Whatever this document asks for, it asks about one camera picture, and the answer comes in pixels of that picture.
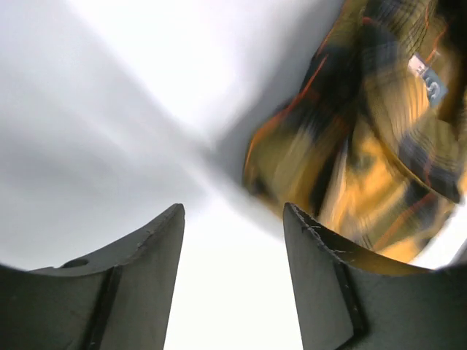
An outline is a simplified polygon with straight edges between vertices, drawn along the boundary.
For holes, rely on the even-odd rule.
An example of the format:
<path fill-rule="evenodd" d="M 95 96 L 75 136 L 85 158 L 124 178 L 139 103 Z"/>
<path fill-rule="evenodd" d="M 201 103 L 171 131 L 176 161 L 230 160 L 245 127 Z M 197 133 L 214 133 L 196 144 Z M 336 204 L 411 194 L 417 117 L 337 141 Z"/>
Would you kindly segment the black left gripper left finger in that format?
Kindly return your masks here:
<path fill-rule="evenodd" d="M 185 229 L 174 204 L 58 268 L 1 267 L 3 349 L 162 349 Z"/>

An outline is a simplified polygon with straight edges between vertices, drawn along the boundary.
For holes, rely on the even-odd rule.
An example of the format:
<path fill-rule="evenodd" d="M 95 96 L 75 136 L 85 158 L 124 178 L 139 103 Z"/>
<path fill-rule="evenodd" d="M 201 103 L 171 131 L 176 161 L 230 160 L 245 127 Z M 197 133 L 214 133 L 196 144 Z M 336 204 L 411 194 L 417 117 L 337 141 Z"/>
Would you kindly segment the yellow plaid long sleeve shirt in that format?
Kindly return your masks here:
<path fill-rule="evenodd" d="M 466 197 L 466 3 L 346 1 L 243 183 L 408 263 Z"/>

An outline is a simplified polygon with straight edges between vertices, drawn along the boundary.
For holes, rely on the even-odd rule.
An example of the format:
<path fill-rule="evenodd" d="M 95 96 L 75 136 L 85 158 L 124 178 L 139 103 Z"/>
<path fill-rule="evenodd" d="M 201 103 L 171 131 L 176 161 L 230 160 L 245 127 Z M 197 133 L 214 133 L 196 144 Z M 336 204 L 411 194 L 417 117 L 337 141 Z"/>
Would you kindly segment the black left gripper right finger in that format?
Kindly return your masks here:
<path fill-rule="evenodd" d="M 466 265 L 419 268 L 367 250 L 288 203 L 283 225 L 305 349 L 466 347 Z"/>

